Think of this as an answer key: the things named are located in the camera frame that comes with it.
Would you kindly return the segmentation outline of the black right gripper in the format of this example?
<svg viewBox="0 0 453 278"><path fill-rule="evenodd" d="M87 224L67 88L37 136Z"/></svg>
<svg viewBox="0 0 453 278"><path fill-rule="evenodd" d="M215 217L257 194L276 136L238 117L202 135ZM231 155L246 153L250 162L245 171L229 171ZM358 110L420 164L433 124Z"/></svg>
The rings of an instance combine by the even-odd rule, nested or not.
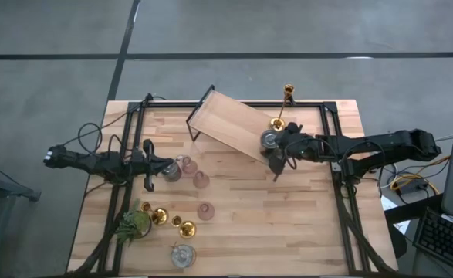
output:
<svg viewBox="0 0 453 278"><path fill-rule="evenodd" d="M275 174L282 174L286 164L291 169L297 169L296 160L313 158L315 138L302 133L302 125L289 122L284 130L280 131L276 139L279 148L266 149L263 155L268 159L269 165L275 165Z"/></svg>

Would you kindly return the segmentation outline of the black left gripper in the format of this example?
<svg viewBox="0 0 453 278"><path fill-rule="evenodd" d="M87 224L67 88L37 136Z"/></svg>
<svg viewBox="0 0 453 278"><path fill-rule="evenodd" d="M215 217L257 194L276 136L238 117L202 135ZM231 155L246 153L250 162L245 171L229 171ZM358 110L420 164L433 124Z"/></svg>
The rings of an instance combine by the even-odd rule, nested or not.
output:
<svg viewBox="0 0 453 278"><path fill-rule="evenodd" d="M161 158L156 155L153 156L153 162L156 164L153 167L151 155L154 153L154 145L150 139L143 141L143 150L133 149L130 156L129 169L130 176L134 178L138 175L145 175L144 188L148 192L154 191L154 183L152 182L152 175L169 175L174 171L173 158Z"/></svg>

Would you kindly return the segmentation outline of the orange apple cinnamon candle jar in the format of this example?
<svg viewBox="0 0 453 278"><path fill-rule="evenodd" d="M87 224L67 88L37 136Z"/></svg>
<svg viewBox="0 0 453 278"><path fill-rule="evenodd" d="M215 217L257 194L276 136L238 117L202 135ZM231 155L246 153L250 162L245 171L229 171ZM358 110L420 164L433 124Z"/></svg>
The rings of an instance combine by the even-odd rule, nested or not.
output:
<svg viewBox="0 0 453 278"><path fill-rule="evenodd" d="M260 137L260 153L262 156L267 158L271 155L279 156L281 154L277 141L278 133L274 130L266 130L262 133Z"/></svg>

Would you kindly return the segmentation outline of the grey wood-pattern candle jar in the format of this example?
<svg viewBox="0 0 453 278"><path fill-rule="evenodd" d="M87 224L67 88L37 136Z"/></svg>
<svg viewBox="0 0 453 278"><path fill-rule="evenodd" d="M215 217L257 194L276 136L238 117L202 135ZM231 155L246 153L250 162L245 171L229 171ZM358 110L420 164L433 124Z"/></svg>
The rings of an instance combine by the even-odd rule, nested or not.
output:
<svg viewBox="0 0 453 278"><path fill-rule="evenodd" d="M181 179L182 170L177 161L168 165L161 171L161 174L166 182L176 182Z"/></svg>

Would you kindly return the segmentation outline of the gold candlestick holder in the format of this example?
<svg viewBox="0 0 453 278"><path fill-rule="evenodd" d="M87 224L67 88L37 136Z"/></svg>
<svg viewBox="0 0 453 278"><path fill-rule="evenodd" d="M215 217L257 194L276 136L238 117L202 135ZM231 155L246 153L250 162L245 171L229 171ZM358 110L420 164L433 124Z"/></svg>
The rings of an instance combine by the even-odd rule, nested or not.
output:
<svg viewBox="0 0 453 278"><path fill-rule="evenodd" d="M282 99L282 106L279 111L279 114L277 117L274 117L271 119L270 125L271 128L275 131L280 131L283 129L285 122L282 119L282 114L283 111L285 110L286 104L294 104L294 98L293 98L293 93L295 92L295 87L291 84L288 83L283 87L283 99Z"/></svg>
<svg viewBox="0 0 453 278"><path fill-rule="evenodd" d="M168 212L165 208L152 208L149 202L140 205L140 209L150 216L150 220L155 225L163 225L168 220Z"/></svg>
<svg viewBox="0 0 453 278"><path fill-rule="evenodd" d="M176 215L172 218L171 224L178 228L181 238L190 239L195 236L197 227L192 221L184 221L180 216Z"/></svg>

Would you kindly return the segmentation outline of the pink ribbed glass candle holder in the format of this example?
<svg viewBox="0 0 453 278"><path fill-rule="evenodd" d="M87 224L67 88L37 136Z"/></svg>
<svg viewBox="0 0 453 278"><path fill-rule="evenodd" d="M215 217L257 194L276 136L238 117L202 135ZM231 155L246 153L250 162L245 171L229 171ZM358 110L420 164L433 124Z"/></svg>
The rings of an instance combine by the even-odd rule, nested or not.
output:
<svg viewBox="0 0 453 278"><path fill-rule="evenodd" d="M197 171L194 174L193 184L196 188L206 188L210 184L210 178L203 171Z"/></svg>
<svg viewBox="0 0 453 278"><path fill-rule="evenodd" d="M192 176L198 170L198 164L190 156L184 156L181 159L181 170L186 175Z"/></svg>
<svg viewBox="0 0 453 278"><path fill-rule="evenodd" d="M197 214L200 220L211 220L215 216L215 207L209 202L203 202L198 206Z"/></svg>

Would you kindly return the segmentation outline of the clear glass jar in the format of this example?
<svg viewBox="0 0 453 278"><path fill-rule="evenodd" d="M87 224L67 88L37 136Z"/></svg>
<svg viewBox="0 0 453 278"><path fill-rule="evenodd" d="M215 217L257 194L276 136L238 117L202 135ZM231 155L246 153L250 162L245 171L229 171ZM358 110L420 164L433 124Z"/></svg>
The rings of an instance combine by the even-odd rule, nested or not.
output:
<svg viewBox="0 0 453 278"><path fill-rule="evenodd" d="M180 244L175 246L171 252L171 262L180 269L188 268L196 260L196 251L194 247Z"/></svg>

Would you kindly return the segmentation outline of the succulent plant in black pot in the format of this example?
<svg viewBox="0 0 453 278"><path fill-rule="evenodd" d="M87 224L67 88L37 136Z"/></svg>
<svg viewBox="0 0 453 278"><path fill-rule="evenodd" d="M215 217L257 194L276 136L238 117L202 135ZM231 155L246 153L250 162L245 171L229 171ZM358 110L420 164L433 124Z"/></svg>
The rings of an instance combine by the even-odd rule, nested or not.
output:
<svg viewBox="0 0 453 278"><path fill-rule="evenodd" d="M151 230L151 217L140 205L140 199L135 199L129 210L123 214L116 230L118 243L128 242L130 245L135 239L145 237Z"/></svg>

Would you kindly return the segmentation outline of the white paper sheet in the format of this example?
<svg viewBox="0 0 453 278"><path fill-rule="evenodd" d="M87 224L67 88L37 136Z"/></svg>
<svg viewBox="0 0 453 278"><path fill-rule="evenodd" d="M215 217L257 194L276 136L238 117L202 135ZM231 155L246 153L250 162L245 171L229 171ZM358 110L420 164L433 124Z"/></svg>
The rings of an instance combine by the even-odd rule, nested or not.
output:
<svg viewBox="0 0 453 278"><path fill-rule="evenodd" d="M389 198L382 196L380 198L383 210L386 212L387 210L395 209L398 207L397 204L392 202ZM410 225L410 220L394 223L394 227L404 236L406 235L407 228Z"/></svg>

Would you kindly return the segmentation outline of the black power adapter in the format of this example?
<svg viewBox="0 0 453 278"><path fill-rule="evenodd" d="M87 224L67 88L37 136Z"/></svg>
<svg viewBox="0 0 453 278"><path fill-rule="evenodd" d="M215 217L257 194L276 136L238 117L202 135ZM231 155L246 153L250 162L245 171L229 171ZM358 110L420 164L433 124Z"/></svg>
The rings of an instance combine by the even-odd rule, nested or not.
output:
<svg viewBox="0 0 453 278"><path fill-rule="evenodd" d="M406 194L411 194L415 192L420 192L423 190L427 190L428 188L428 183L424 180L413 180L410 183L399 187L397 190L397 193L399 195L406 195Z"/></svg>

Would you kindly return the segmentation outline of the black keyboard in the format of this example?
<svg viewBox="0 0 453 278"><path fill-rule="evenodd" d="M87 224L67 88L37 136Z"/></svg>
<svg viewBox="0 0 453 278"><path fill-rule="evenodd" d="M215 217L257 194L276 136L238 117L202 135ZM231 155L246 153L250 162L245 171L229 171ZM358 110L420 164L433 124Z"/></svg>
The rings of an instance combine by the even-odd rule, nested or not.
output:
<svg viewBox="0 0 453 278"><path fill-rule="evenodd" d="M453 266L453 217L427 208L419 220L413 244Z"/></svg>

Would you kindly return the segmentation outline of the wooden shelf riser black frame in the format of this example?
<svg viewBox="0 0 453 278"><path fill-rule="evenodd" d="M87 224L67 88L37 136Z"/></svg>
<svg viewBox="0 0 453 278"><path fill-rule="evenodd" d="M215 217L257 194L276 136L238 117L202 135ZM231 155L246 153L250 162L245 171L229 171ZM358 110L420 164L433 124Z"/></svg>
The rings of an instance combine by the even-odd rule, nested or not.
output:
<svg viewBox="0 0 453 278"><path fill-rule="evenodd" d="M268 159L260 153L260 137L264 131L273 130L270 125L272 118L274 117L219 93L211 86L188 116L186 124L188 130L197 131L191 136L193 141L200 134L205 134L268 165L275 174L275 165L269 165Z"/></svg>

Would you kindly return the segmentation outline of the black aluminium table frame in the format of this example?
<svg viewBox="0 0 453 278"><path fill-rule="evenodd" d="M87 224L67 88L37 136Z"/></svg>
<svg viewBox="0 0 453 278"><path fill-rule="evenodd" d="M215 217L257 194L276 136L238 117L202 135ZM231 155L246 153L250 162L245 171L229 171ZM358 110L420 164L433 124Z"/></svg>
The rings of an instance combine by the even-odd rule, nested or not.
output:
<svg viewBox="0 0 453 278"><path fill-rule="evenodd" d="M253 158L201 134L193 142L186 119L194 108L171 101L164 107L146 107L141 140L150 138L156 155L176 158L189 155L210 178L208 187L194 187L190 175L174 183L153 178L155 192L146 192L142 176L134 179L130 205L136 198L152 208L164 208L196 224L190 239L168 220L150 233L124 244L122 276L257 276L347 274L328 164L298 162L297 170L285 169L277 182L269 168ZM100 241L110 207L111 185L89 193L81 214L67 271L80 267ZM375 181L357 186L357 205L365 236L386 264L397 270L384 210ZM202 202L215 207L208 221L198 218ZM171 262L175 245L187 244L197 259L186 269Z"/></svg>

